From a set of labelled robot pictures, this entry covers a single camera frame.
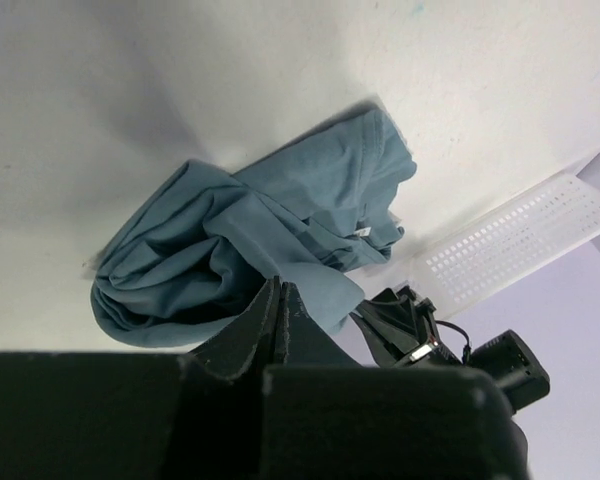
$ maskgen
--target folded garment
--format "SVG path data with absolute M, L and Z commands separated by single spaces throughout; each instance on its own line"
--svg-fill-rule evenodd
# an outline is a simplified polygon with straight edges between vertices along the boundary
M 233 176 L 187 162 L 105 249 L 91 290 L 96 320 L 132 345 L 205 341 L 280 276 L 333 330 L 364 298 L 341 272 L 389 259 L 403 234 L 389 204 L 415 170 L 380 110 Z

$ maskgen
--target wire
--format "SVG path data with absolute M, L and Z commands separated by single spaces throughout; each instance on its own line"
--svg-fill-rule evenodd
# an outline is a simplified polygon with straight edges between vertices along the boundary
M 469 334 L 467 332 L 465 332 L 462 328 L 457 326 L 455 323 L 444 322 L 442 320 L 436 320 L 436 323 L 443 327 L 450 328 L 451 330 L 455 330 L 456 332 L 458 332 L 460 335 L 462 335 L 465 338 L 465 340 L 467 341 L 467 344 L 462 349 L 462 363 L 464 365 L 469 363 L 469 359 L 471 358 L 471 337 L 469 337 Z

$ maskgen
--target blue stain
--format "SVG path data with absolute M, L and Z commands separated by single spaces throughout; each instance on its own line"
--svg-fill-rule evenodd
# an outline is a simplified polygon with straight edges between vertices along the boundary
M 418 4 L 413 7 L 413 10 L 411 10 L 409 15 L 415 17 L 416 15 L 420 15 L 422 12 L 424 12 L 424 2 L 418 2 Z

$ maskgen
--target blue-gray cloth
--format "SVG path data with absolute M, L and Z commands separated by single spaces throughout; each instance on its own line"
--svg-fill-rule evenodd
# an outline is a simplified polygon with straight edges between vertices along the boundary
M 187 162 L 107 246 L 91 291 L 96 320 L 132 345 L 205 341 L 277 275 L 333 330 L 364 298 L 341 272 L 389 259 L 403 232 L 388 207 L 415 170 L 380 110 L 233 176 Z

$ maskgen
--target perforated white panel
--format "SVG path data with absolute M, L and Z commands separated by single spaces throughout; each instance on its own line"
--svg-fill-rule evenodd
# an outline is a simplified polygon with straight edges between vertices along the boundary
M 446 318 L 600 234 L 600 191 L 560 174 L 416 255 L 411 283 Z

